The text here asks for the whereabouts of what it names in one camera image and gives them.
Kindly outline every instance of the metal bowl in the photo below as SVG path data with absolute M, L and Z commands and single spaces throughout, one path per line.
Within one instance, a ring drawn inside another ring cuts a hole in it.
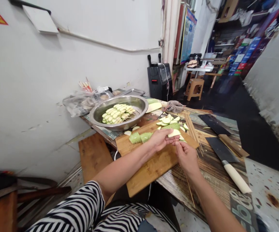
M 118 124 L 105 124 L 102 123 L 102 115 L 106 112 L 106 110 L 112 108 L 116 104 L 127 104 L 131 105 L 134 110 L 136 110 L 135 117 Z M 124 131 L 135 126 L 140 118 L 146 113 L 148 109 L 148 101 L 140 96 L 116 96 L 110 99 L 107 99 L 97 106 L 95 106 L 89 114 L 90 121 L 97 125 L 104 127 L 111 131 Z

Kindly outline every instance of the black and white striped clothing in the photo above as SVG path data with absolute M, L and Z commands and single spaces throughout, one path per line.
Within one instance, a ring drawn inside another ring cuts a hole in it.
M 27 231 L 178 232 L 169 218 L 152 206 L 136 203 L 106 210 L 104 207 L 100 186 L 97 182 L 90 181 Z

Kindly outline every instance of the white wall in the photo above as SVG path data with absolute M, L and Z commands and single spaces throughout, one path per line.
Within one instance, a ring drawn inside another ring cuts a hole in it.
M 279 125 L 279 34 L 270 40 L 244 82 L 261 114 Z
M 158 46 L 160 1 L 30 0 L 48 8 L 72 32 L 129 49 Z M 65 145 L 89 129 L 71 118 L 62 99 L 87 77 L 93 87 L 145 90 L 147 55 L 127 53 L 67 35 L 41 35 L 22 9 L 0 1 L 0 169 L 60 181 L 80 161 Z
M 221 0 L 211 0 L 211 5 L 219 9 Z M 206 0 L 198 0 L 195 3 L 195 18 L 197 19 L 191 53 L 202 53 L 204 57 L 207 43 L 216 21 L 217 13 L 211 11 Z

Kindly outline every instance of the knife handle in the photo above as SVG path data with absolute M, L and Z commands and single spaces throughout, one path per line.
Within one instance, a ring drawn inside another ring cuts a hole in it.
M 249 156 L 249 154 L 244 149 L 238 146 L 237 143 L 231 140 L 227 135 L 220 134 L 219 137 L 222 138 L 222 140 L 241 157 Z
M 226 172 L 230 175 L 234 183 L 237 185 L 239 190 L 245 194 L 245 193 L 251 193 L 252 190 L 249 188 L 247 183 L 244 181 L 244 179 L 240 176 L 240 174 L 236 171 L 235 168 L 231 164 L 229 164 L 227 161 L 222 161 L 222 164 L 224 165 L 224 168 Z

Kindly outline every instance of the wooden cutting board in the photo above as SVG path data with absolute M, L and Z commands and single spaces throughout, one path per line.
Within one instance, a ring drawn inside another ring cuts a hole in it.
M 138 132 L 139 134 L 143 134 L 145 132 L 154 132 L 159 127 L 156 125 L 157 122 L 159 121 L 145 125 L 133 132 Z M 199 146 L 199 144 L 187 133 L 183 132 L 181 129 L 180 132 L 190 146 L 195 149 Z M 129 140 L 129 136 L 123 135 L 116 138 L 116 144 L 121 156 L 125 156 L 140 146 L 142 143 L 132 144 Z M 154 154 L 154 156 L 148 160 L 126 183 L 129 196 L 133 197 L 135 194 L 143 190 L 146 186 L 176 165 L 178 163 L 178 159 L 175 152 L 176 148 L 174 146 L 167 145 L 161 151 Z

